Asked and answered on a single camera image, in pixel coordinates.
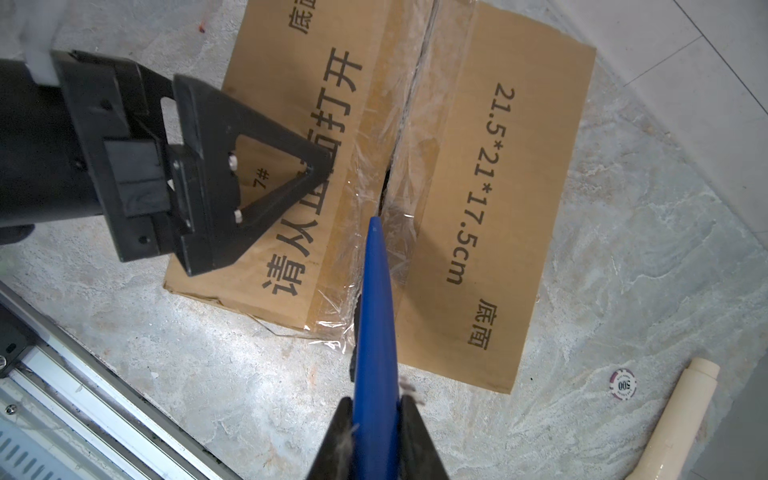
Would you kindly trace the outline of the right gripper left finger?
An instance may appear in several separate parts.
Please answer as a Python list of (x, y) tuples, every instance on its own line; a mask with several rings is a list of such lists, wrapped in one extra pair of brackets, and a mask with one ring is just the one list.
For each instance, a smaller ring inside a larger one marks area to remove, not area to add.
[(347, 480), (351, 478), (354, 436), (353, 400), (343, 397), (306, 476), (307, 480)]

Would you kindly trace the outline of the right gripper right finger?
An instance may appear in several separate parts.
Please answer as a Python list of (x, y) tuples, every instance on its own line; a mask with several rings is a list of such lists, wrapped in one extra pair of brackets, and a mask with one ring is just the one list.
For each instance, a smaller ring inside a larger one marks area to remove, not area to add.
[(410, 395), (403, 395), (400, 400), (398, 436), (400, 479), (449, 479), (416, 401)]

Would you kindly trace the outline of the blue utility knife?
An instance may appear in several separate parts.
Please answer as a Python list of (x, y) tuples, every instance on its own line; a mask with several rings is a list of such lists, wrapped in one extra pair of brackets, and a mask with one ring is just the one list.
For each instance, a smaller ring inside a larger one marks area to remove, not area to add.
[(356, 479), (398, 477), (399, 385), (393, 297), (379, 217), (369, 221), (353, 397)]

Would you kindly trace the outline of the brown cardboard express box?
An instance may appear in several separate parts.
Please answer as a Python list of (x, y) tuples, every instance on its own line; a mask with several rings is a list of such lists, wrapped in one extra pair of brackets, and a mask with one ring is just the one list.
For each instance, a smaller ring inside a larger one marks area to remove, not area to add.
[(371, 217), (400, 362), (515, 383), (595, 50), (481, 1), (252, 1), (224, 91), (334, 170), (234, 265), (174, 294), (345, 349)]

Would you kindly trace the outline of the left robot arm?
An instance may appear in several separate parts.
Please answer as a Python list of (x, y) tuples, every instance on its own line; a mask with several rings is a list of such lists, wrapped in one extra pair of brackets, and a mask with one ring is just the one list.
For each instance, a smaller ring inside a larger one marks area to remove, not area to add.
[[(196, 276), (235, 263), (331, 174), (330, 153), (200, 80), (127, 59), (50, 56), (53, 82), (1, 63), (1, 241), (103, 216), (120, 260), (164, 254)], [(235, 147), (248, 137), (305, 171), (249, 205)]]

